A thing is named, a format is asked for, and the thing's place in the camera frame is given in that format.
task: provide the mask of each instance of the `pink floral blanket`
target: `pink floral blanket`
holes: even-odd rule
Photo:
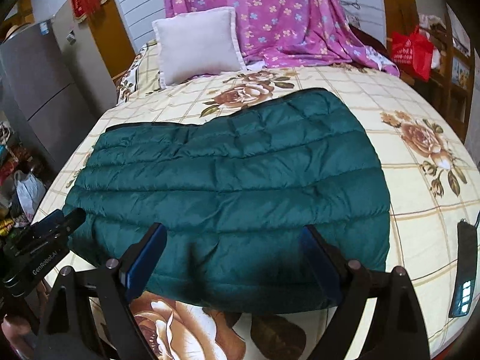
[[[245,62],[268,68],[358,62],[399,76],[397,67],[350,31],[339,0],[165,0],[166,16],[232,6]]]

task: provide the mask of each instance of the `clutter pile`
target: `clutter pile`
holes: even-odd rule
[[[8,121],[1,121],[0,237],[30,224],[46,192],[43,173],[42,162],[22,145]]]

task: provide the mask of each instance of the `quilted puffer jacket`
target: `quilted puffer jacket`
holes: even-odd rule
[[[390,196],[350,110],[321,88],[204,125],[141,123],[100,136],[66,198],[86,222],[71,248],[119,257],[153,222],[168,229],[147,289],[224,311],[330,306],[299,249],[314,224],[346,258],[384,270]]]

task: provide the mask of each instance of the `metal screw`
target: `metal screw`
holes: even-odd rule
[[[113,268],[116,268],[118,264],[119,264],[119,261],[117,259],[109,259],[105,265],[107,268],[113,269]]]
[[[405,276],[407,274],[405,268],[403,268],[401,266],[396,266],[395,267],[395,273],[399,276]]]
[[[349,261],[349,267],[350,267],[350,269],[354,269],[355,271],[357,271],[358,269],[360,269],[362,267],[362,264],[357,259],[351,259]]]
[[[67,266],[64,266],[62,269],[60,269],[60,275],[62,276],[66,276],[66,275],[69,275],[70,272],[72,271],[72,267],[67,265]]]

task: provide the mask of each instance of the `bed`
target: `bed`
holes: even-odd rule
[[[121,81],[118,105],[105,112],[70,157],[34,221],[63,207],[93,145],[109,126],[152,121],[203,124],[232,114],[243,105],[269,101],[301,89],[325,88],[356,116],[381,161],[391,196],[386,270],[401,265],[409,272],[423,311],[431,355],[438,354],[455,339],[467,320],[448,318],[457,269],[457,223],[462,219],[474,223],[477,218],[480,174],[450,126],[421,96],[395,76],[348,64],[264,68],[200,77],[161,90],[157,53],[155,41],[141,49]],[[262,85],[266,81],[271,85]],[[226,95],[232,91],[238,95],[236,100]],[[92,267],[70,253],[46,277],[50,285],[65,265],[72,265],[75,270]],[[479,292],[477,286],[471,310]],[[374,305],[374,299],[367,303],[349,359],[359,355]],[[101,323],[95,299],[92,307],[95,319]],[[174,352],[180,359],[229,360],[278,358],[279,348],[275,345],[279,342],[292,348],[289,359],[304,359],[335,311],[277,317],[226,313],[147,292],[133,302],[131,310],[159,358]],[[167,339],[159,333],[159,324],[170,329],[173,339],[172,335]],[[268,341],[267,330],[273,332],[275,340]]]

